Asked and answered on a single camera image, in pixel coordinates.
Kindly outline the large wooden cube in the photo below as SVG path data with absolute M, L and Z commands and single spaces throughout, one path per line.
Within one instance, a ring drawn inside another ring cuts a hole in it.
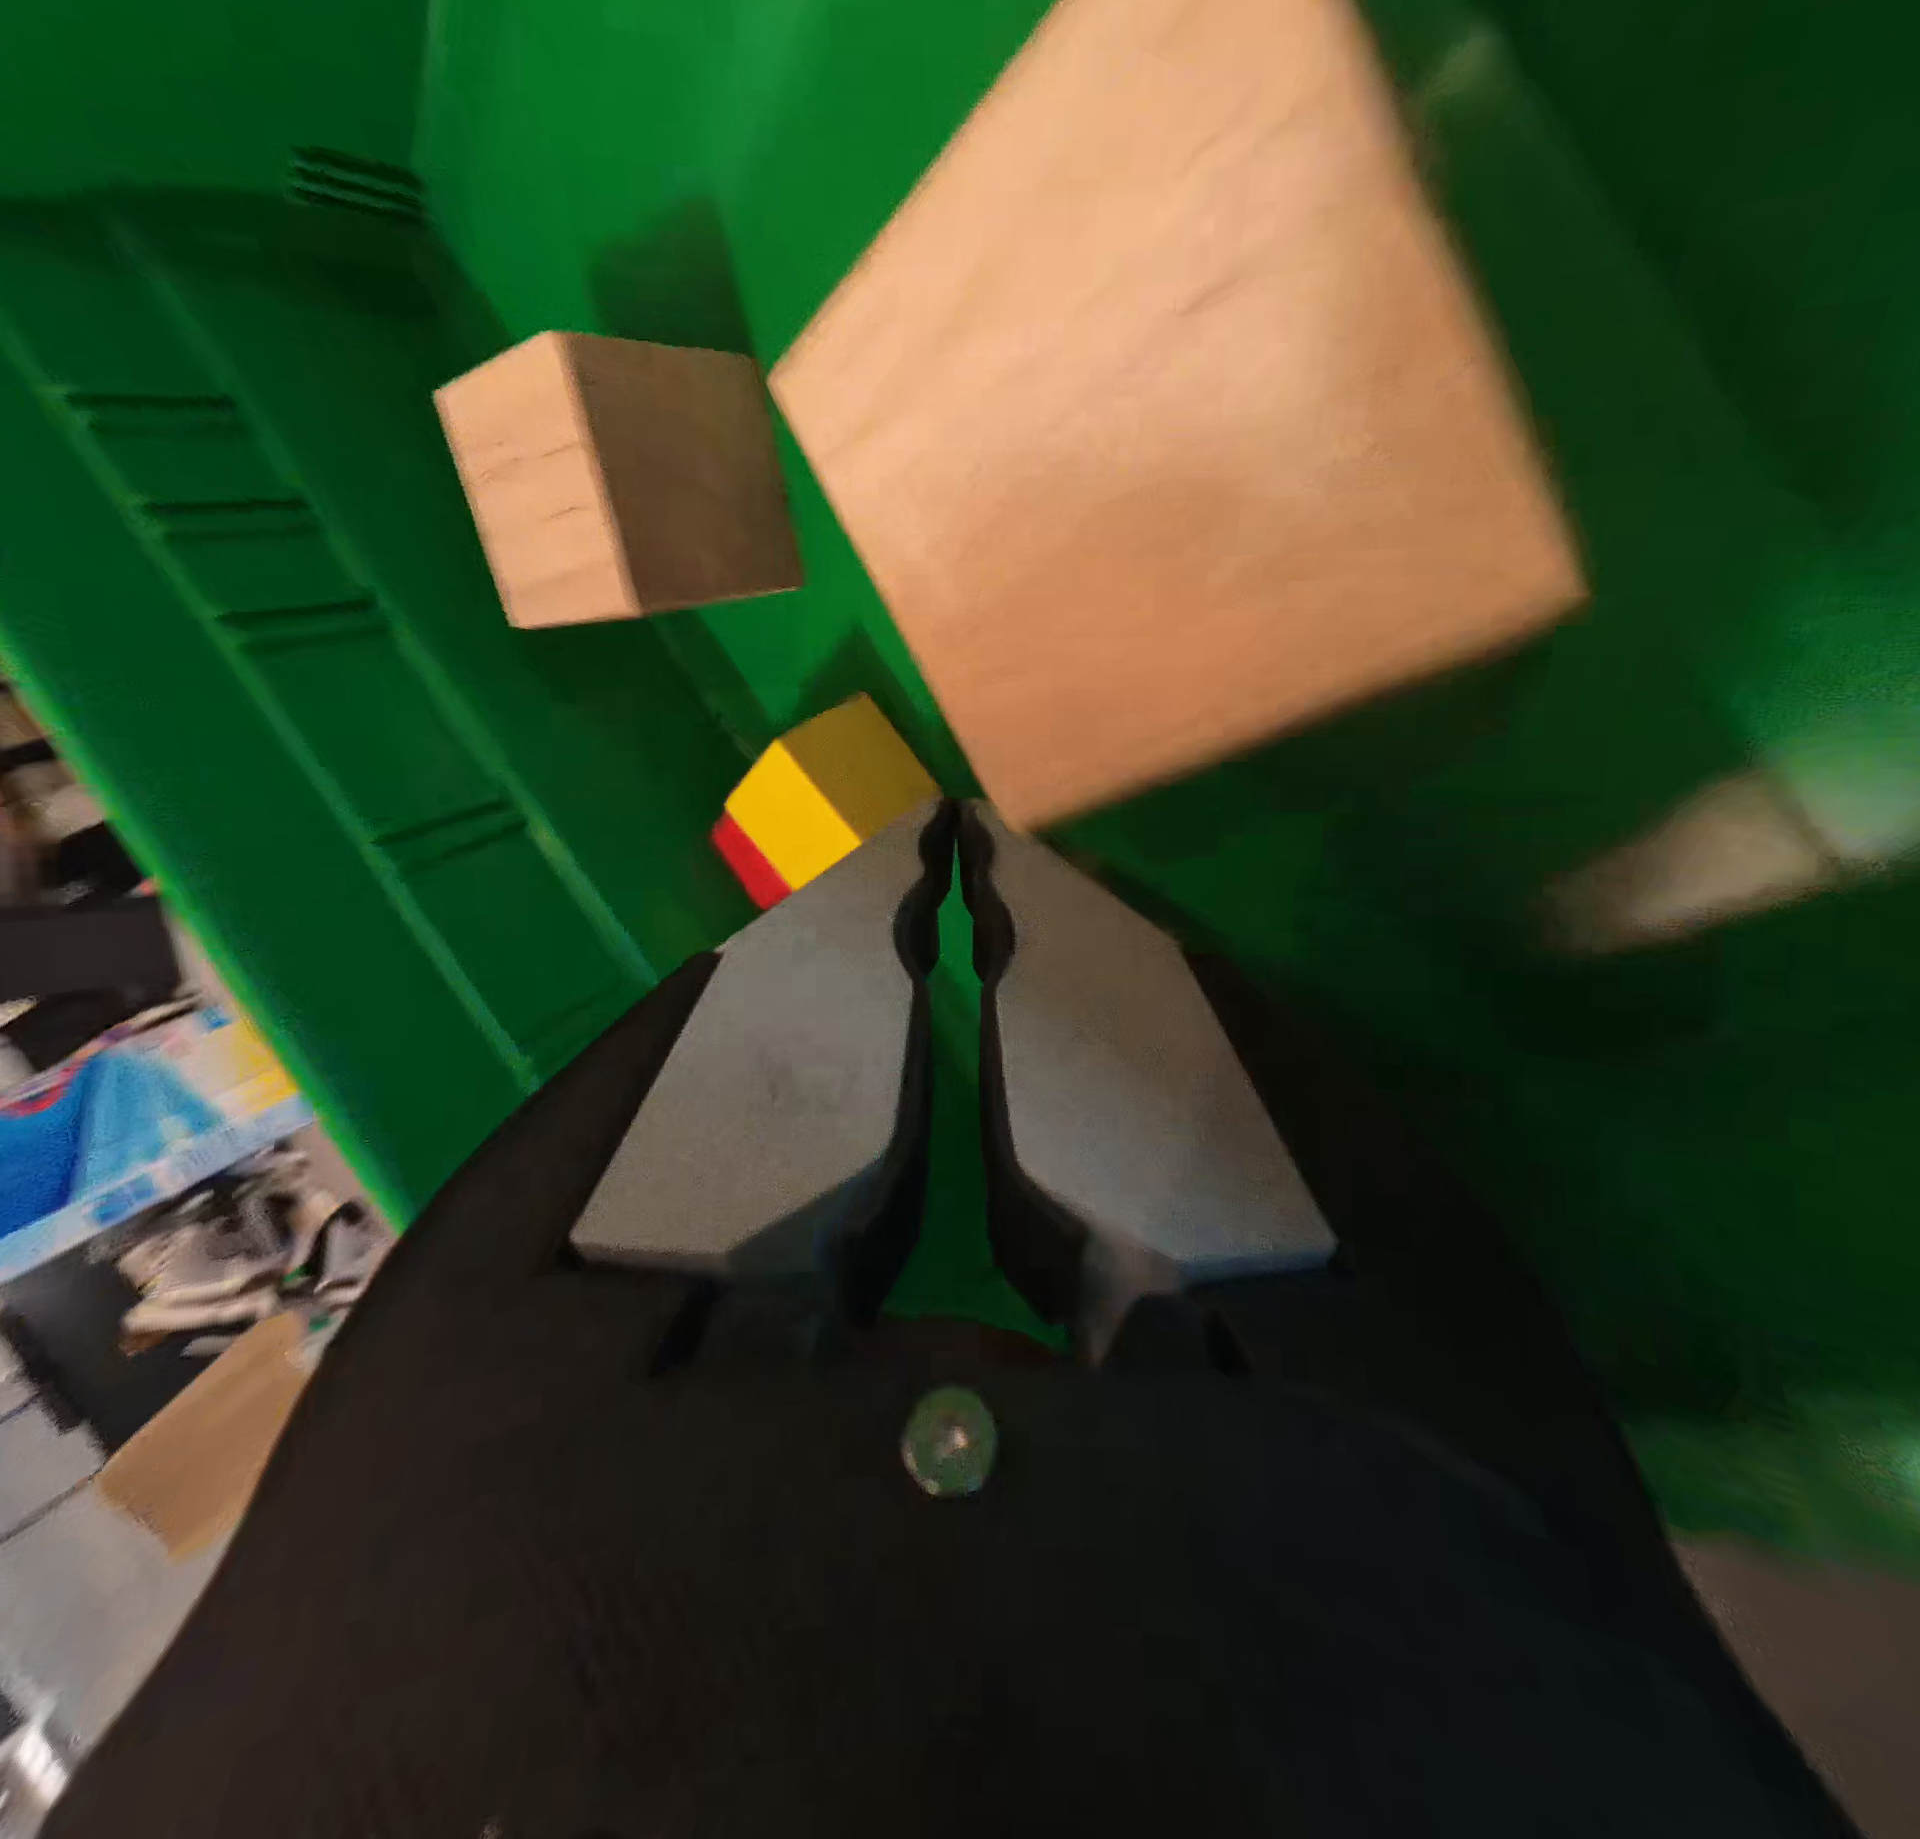
M 1058 0 L 768 387 L 1024 830 L 1587 602 L 1355 0 Z

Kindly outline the medium wooden cube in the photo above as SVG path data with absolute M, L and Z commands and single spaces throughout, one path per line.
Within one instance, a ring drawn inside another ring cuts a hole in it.
M 748 356 L 541 333 L 435 387 L 433 408 L 516 629 L 805 586 Z

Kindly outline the small red cube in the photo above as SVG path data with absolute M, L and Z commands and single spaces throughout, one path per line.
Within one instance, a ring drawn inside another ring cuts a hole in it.
M 740 884 L 740 892 L 753 903 L 758 913 L 780 905 L 790 899 L 790 880 L 768 864 L 768 855 L 753 845 L 753 837 L 722 812 L 710 823 L 710 847 Z

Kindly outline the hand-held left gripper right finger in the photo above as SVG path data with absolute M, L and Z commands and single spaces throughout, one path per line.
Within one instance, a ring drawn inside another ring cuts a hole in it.
M 999 1275 L 1081 1355 L 1142 1299 L 1321 1275 L 1337 1235 L 1187 952 L 988 800 L 957 812 Z

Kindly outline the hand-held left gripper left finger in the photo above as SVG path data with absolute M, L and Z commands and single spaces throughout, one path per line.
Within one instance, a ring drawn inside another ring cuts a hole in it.
M 567 1230 L 591 1267 L 872 1324 L 922 1227 L 930 972 L 960 810 L 922 800 L 724 941 Z

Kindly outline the small yellow cube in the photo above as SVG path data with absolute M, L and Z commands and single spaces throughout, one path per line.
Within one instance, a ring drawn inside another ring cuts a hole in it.
M 772 740 L 722 810 L 799 892 L 937 797 L 937 781 L 884 707 L 855 694 Z

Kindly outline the green plastic bin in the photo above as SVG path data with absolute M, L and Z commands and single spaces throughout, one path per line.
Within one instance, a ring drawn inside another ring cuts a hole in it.
M 1054 0 L 3 0 L 3 678 L 407 1223 L 748 915 L 805 586 L 516 632 L 433 391 L 772 364 Z M 1917 1576 L 1917 0 L 1358 0 L 1589 610 L 1058 828 L 1352 1040 L 1661 1514 Z

